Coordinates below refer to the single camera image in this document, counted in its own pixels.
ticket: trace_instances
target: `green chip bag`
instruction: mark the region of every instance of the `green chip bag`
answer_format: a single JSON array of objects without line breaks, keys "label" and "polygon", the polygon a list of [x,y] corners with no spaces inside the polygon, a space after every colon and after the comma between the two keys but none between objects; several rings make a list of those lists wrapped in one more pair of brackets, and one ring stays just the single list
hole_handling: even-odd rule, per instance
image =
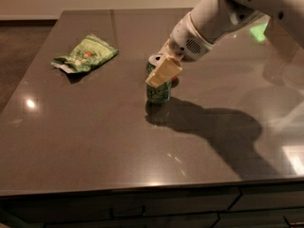
[{"label": "green chip bag", "polygon": [[54,58],[51,64],[66,73],[89,72],[117,54],[117,49],[89,34],[68,56]]}]

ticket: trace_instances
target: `can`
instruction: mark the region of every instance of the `can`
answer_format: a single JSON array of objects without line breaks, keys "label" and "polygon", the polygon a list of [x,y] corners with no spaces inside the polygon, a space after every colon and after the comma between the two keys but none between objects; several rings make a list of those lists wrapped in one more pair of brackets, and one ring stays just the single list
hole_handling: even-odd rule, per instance
[{"label": "can", "polygon": [[[158,65],[161,60],[161,54],[154,54],[149,57],[148,63],[146,65],[146,77],[149,76],[151,71]],[[171,86],[172,80],[163,83],[159,87],[152,87],[146,84],[146,97],[150,103],[153,104],[163,104],[170,100],[171,97]]]}]

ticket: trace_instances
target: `table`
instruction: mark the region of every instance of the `table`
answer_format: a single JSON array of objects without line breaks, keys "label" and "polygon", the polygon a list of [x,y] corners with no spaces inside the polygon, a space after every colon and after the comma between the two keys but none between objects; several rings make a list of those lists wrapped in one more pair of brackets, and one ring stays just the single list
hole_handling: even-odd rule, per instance
[{"label": "table", "polygon": [[[147,190],[166,197],[169,191],[181,197],[179,191],[187,190],[189,197],[199,190],[191,194],[205,199],[225,193],[220,208],[212,210],[216,212],[231,210],[246,190],[252,194],[265,184],[280,184],[277,188],[285,193],[291,189],[284,183],[296,185],[303,192],[304,53],[276,24],[268,39],[256,38],[255,30],[265,27],[268,18],[226,35],[204,58],[184,64],[167,104],[146,101],[147,58],[187,11],[63,12],[0,116],[5,207],[22,217],[27,212],[18,199],[27,197],[39,203],[37,197],[48,195],[87,192],[105,198],[130,192],[134,201],[135,194]],[[89,33],[117,48],[119,55],[85,76],[67,76],[50,65]],[[254,189],[240,192],[243,187]],[[303,198],[294,201],[287,206],[304,206]],[[245,204],[240,205],[235,210],[243,210]],[[146,206],[141,202],[140,207],[135,214],[141,217]],[[210,211],[199,206],[151,216]],[[111,212],[104,219],[121,217]],[[210,225],[219,221],[216,213],[208,216]]]}]

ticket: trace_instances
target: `dark floor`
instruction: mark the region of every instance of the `dark floor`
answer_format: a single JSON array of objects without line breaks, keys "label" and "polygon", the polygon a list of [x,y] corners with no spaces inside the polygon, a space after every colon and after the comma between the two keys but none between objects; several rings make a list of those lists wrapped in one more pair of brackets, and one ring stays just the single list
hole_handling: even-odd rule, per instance
[{"label": "dark floor", "polygon": [[0,113],[52,27],[0,27]]}]

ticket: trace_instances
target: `green can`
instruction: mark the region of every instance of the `green can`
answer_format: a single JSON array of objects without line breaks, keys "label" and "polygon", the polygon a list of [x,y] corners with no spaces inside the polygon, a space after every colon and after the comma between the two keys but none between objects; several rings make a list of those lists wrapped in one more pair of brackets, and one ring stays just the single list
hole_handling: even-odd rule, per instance
[{"label": "green can", "polygon": [[[162,57],[161,54],[155,54],[149,57],[148,63],[146,65],[146,77],[148,77],[151,71],[158,65],[161,57]],[[171,86],[172,86],[172,80],[163,83],[159,87],[152,87],[146,84],[147,100],[157,105],[169,101],[171,96]]]}]

